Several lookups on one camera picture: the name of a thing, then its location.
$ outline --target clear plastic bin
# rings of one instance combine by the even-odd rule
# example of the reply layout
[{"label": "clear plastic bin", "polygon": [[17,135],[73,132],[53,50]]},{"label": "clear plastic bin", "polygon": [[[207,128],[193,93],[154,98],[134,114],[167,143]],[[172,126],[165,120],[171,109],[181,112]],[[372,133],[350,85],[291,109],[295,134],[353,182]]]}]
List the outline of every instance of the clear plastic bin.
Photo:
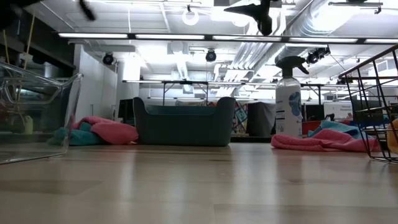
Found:
[{"label": "clear plastic bin", "polygon": [[0,62],[0,164],[67,152],[82,77],[60,83]]}]

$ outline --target yellow object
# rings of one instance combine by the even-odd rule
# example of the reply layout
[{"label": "yellow object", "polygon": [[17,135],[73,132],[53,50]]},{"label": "yellow object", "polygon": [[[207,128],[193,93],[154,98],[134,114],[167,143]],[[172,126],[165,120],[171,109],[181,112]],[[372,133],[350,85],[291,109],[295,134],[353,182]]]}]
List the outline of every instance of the yellow object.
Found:
[{"label": "yellow object", "polygon": [[25,133],[33,134],[33,119],[30,116],[25,116]]},{"label": "yellow object", "polygon": [[[395,130],[398,130],[398,119],[395,119],[392,125],[394,125]],[[387,131],[387,145],[391,152],[398,154],[398,142],[393,131]]]}]

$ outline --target spray nozzle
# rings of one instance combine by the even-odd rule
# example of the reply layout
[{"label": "spray nozzle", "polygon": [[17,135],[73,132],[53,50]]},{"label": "spray nozzle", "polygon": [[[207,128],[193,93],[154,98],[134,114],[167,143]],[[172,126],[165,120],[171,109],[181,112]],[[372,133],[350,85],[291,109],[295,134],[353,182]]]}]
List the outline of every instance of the spray nozzle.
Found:
[{"label": "spray nozzle", "polygon": [[305,59],[298,56],[284,57],[276,63],[276,67],[282,69],[282,76],[292,76],[293,68],[300,69],[304,74],[310,74],[307,69],[304,68],[303,63]]}]

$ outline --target metal wire rack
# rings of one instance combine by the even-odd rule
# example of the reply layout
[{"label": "metal wire rack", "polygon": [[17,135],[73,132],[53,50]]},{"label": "metal wire rack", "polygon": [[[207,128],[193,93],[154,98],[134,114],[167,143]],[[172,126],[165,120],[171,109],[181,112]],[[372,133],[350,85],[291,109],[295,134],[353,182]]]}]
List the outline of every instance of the metal wire rack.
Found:
[{"label": "metal wire rack", "polygon": [[[398,44],[339,74],[338,78],[347,84],[354,120],[361,130],[369,157],[398,164],[398,124],[393,124],[398,118],[398,103],[391,103],[398,97],[397,49]],[[381,68],[384,62],[391,66]],[[393,93],[385,94],[386,87],[394,90]],[[377,139],[380,152],[371,151],[371,138]]]}]

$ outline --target white ceiling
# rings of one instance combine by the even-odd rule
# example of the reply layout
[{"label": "white ceiling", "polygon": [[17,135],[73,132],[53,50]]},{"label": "white ceiling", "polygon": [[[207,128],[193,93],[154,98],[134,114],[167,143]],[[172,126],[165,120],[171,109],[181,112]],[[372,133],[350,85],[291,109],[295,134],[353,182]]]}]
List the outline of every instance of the white ceiling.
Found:
[{"label": "white ceiling", "polygon": [[[289,11],[294,15],[309,2],[309,0],[295,0],[297,7]],[[35,11],[37,17],[46,22],[59,32],[143,32],[143,33],[171,33],[175,34],[245,34],[248,27],[237,27],[232,22],[215,22],[208,15],[210,7],[199,8],[201,11],[199,21],[194,26],[188,26],[182,22],[182,12],[185,7],[165,6],[165,15],[170,30],[167,30],[166,21],[160,10],[160,6],[126,7],[125,4],[103,4],[91,2],[98,19],[95,22],[88,22],[80,12],[77,3],[72,0],[46,0],[44,4],[38,3],[29,8],[30,12]],[[362,10],[354,15],[348,22],[332,33],[332,36],[350,37],[396,37],[398,35],[398,10],[383,10],[380,14],[374,15],[374,9]],[[91,42],[92,45],[135,45],[147,62],[143,66],[142,73],[168,73],[177,69],[175,61],[167,56],[166,41],[121,41],[107,40]],[[226,42],[189,42],[189,46],[214,48],[218,53],[218,60],[231,60],[239,50],[240,43]],[[364,45],[331,45],[332,55],[338,58],[341,66],[350,68],[355,63],[348,63],[344,60],[353,57],[371,57],[387,49],[389,46],[364,46]],[[215,63],[206,63],[205,54],[194,56],[187,62],[189,70],[213,71]],[[323,77],[316,81],[325,81],[328,77],[339,74],[343,68],[333,62],[321,63],[310,67],[310,73],[314,77]],[[303,74],[295,70],[294,75],[302,77]]]}]

